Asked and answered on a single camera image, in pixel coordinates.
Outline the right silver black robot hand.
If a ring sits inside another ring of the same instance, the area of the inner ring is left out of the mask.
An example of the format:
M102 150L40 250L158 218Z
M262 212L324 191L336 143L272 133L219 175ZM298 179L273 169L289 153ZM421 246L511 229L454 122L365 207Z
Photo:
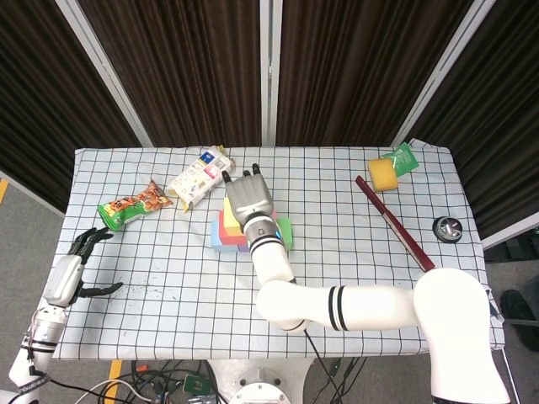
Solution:
M232 180L227 171L221 172L232 214L241 227L244 227L252 216L271 216L274 202L264 180L258 163L252 170L244 170L241 178Z

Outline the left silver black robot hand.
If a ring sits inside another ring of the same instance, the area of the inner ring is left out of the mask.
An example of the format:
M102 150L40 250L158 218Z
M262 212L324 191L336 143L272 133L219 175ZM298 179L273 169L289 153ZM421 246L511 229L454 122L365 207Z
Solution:
M82 280L85 264L94 246L112 238L109 229L93 227L75 238L67 255L58 260L45 285L43 297L49 305L67 308L78 298L92 298L111 295L124 283L118 282L104 288L85 288Z

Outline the yellow foam cube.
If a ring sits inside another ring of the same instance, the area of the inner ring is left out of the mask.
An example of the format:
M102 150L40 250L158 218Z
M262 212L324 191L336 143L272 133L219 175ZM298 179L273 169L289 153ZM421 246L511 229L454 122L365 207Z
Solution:
M232 206L228 197L224 198L223 204L223 226L228 236L240 237L243 235L240 223L236 220Z

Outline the red foam cube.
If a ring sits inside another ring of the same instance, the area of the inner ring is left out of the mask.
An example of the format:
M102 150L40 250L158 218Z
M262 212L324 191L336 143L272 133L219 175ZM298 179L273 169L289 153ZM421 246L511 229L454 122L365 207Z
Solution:
M239 236L231 236L228 234L224 226L224 211L219 212L218 219L218 236L222 245L235 245L237 247L246 247L248 245L247 240L243 234Z

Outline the green foam cube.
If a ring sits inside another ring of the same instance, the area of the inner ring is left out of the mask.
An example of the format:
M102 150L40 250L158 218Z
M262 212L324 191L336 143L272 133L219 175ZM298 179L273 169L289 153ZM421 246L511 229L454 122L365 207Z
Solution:
M292 235L292 226L291 219L289 217L278 217L276 219L277 225L280 228L280 234L282 241L285 243L287 251L290 251L293 247L293 235Z

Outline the light blue foam cube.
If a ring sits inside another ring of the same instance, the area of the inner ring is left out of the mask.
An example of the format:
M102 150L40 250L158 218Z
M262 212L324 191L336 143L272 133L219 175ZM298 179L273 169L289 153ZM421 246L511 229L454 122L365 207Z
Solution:
M238 253L238 245L225 245L221 242L219 230L219 220L214 220L211 223L211 247L218 253Z

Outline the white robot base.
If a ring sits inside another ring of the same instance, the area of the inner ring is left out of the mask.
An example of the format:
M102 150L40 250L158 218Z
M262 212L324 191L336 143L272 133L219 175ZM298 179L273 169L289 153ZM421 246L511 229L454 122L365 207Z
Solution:
M303 404L313 359L212 359L219 392L228 404Z

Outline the white snack package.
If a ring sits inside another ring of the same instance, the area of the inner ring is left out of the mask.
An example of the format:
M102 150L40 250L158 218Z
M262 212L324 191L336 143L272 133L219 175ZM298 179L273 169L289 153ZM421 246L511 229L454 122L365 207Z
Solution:
M186 212L223 180L224 171L230 172L234 167L235 163L223 145L211 146L167 185L165 194L178 198Z

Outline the green orange snack bag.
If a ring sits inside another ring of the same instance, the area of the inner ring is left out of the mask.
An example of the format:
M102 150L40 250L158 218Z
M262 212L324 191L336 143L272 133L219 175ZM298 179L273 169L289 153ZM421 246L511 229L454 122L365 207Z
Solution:
M103 223L111 231L118 231L122 226L170 206L172 203L173 201L164 191L151 180L139 194L101 204L97 211Z

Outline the white checkered tablecloth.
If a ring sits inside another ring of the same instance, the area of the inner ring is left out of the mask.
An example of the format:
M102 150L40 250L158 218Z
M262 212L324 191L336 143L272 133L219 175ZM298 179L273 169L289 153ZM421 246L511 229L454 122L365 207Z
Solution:
M419 167L382 194L439 267L488 281L483 246L450 151L411 144ZM291 219L289 253L299 284L396 285L411 288L422 272L356 185L383 147L233 147L234 176L258 163L278 216ZM318 324L287 334L256 310L259 282L246 252L216 252L211 223L225 190L214 188L192 210L171 205L133 221L97 244L83 271L87 287L123 282L109 296L71 308L59 359L251 359L420 354L415 327L336 332ZM462 224L457 243L432 231L436 218Z

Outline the yellow sponge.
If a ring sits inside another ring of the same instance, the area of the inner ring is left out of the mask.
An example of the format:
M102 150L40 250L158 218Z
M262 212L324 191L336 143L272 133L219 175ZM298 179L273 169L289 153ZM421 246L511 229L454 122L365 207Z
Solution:
M375 192L393 190L398 187L398 177L389 158L370 160L367 168Z

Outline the dark brown ribbed partition panel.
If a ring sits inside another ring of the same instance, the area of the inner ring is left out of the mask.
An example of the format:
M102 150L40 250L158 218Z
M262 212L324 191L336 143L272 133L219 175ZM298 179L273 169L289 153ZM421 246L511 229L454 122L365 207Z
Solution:
M260 146L259 0L78 0L154 146Z
M539 0L496 0L409 135L450 149L481 238L539 211Z
M284 0L276 142L387 146L473 0Z
M64 211L77 149L139 145L55 0L0 0L0 171Z

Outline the dark red long box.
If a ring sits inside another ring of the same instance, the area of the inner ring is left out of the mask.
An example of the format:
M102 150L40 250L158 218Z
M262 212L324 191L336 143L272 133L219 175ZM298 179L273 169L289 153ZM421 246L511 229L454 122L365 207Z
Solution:
M397 217L382 203L374 190L368 183L358 175L355 179L356 184L365 194L367 199L374 205L378 212L382 215L384 221L389 225L399 241L403 244L406 251L414 258L423 272L428 272L435 268L434 262L424 252L422 247L412 238L409 232L404 228Z

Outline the green sachet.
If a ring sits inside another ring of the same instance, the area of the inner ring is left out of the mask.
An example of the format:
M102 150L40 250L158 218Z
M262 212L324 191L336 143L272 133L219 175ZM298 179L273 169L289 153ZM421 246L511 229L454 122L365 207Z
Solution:
M416 157L414 156L409 144L406 142L394 148L393 151L382 155L382 158L392 161L392 166L397 177L410 173L415 168L419 167Z

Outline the green circuit board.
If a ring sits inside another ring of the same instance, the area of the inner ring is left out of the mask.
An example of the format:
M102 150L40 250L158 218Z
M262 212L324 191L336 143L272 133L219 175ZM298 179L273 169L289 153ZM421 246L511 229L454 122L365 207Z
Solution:
M203 376L186 375L184 378L183 392L192 396L206 396L211 392L211 383Z

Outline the metal call bell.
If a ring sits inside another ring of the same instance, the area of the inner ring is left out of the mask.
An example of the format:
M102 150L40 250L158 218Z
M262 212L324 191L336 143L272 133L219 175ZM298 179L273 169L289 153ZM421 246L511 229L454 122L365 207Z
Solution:
M450 216L441 216L434 220L432 231L443 243L457 243L462 238L462 224Z

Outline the black round floor object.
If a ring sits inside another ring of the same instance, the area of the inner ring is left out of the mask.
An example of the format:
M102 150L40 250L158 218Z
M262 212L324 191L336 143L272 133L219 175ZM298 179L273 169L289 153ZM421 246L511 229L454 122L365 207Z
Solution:
M516 331L539 335L539 321L519 291L506 290L500 297L500 309Z

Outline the white partition post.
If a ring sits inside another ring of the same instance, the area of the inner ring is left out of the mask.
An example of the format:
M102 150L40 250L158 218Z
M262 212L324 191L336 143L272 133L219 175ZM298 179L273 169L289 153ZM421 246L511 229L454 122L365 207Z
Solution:
M259 0L261 145L276 145L283 0Z
M142 147L154 147L139 114L78 0L55 0Z
M488 16L497 0L473 0L462 21L458 25L446 48L435 64L435 67L416 98L412 108L399 127L391 146L398 146L405 141L419 118L426 110L431 99L435 96L447 74L466 49L485 18Z

